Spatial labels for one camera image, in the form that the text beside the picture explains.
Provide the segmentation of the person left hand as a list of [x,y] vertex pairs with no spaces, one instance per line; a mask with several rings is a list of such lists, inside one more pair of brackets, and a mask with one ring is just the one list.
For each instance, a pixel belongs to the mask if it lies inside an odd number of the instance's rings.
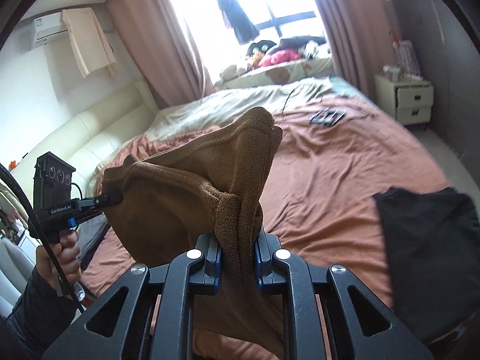
[[[77,241],[77,233],[69,231],[61,233],[58,244],[49,245],[69,283],[76,283],[81,278],[80,261],[77,258],[80,247]],[[36,268],[41,278],[43,278],[52,289],[59,289],[57,269],[43,245],[38,246],[36,249]]]

